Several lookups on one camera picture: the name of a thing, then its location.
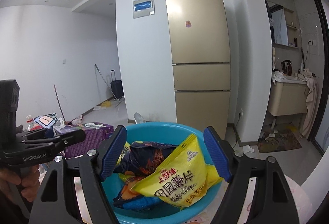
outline wall outlet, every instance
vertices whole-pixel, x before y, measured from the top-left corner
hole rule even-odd
[[[316,40],[310,40],[310,46],[316,46]]]

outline bath mat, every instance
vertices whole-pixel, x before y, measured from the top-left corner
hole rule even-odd
[[[258,150],[260,153],[282,152],[291,149],[299,149],[302,146],[290,129],[279,130],[274,138],[269,138],[269,132],[265,132],[258,140]]]

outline blue plastic bowl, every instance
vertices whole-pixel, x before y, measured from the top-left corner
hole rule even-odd
[[[127,141],[129,143],[135,140],[156,141],[179,145],[192,133],[198,137],[205,162],[207,164],[213,164],[203,142],[203,133],[186,125],[162,122],[129,125],[127,126]],[[220,184],[211,187],[202,199],[183,210],[162,203],[152,210],[145,212],[134,212],[113,206],[113,198],[117,197],[122,187],[123,181],[117,174],[113,174],[103,182],[107,199],[121,224],[181,224],[201,213],[211,203],[219,190]]]

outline snack bag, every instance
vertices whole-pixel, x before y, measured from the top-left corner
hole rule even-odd
[[[191,134],[153,174],[134,184],[132,191],[146,197],[157,196],[177,207],[188,207],[221,180],[215,167],[205,164],[198,138]]]
[[[169,156],[177,145],[134,141],[130,151],[122,158],[114,173],[148,176]]]
[[[132,187],[138,181],[145,178],[144,176],[126,176],[120,174],[119,177],[125,181],[125,184],[118,196],[113,199],[113,205],[115,207],[140,211],[163,203],[158,197],[144,197],[132,190]]]
[[[116,165],[119,165],[121,163],[121,160],[123,159],[123,157],[130,151],[129,147],[130,147],[130,144],[128,142],[126,142],[121,151],[121,155],[120,155],[118,161],[116,162]]]

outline shelf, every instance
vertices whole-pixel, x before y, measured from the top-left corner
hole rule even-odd
[[[299,50],[299,47],[295,46],[287,46],[287,45],[282,45],[282,44],[277,44],[277,43],[272,43],[274,47],[279,47],[279,48],[284,48],[284,49],[292,49],[292,50]]]
[[[288,25],[288,24],[287,24],[287,27],[290,28],[290,29],[293,29],[293,30],[297,30],[297,28],[292,27],[292,26],[290,26],[290,25]]]

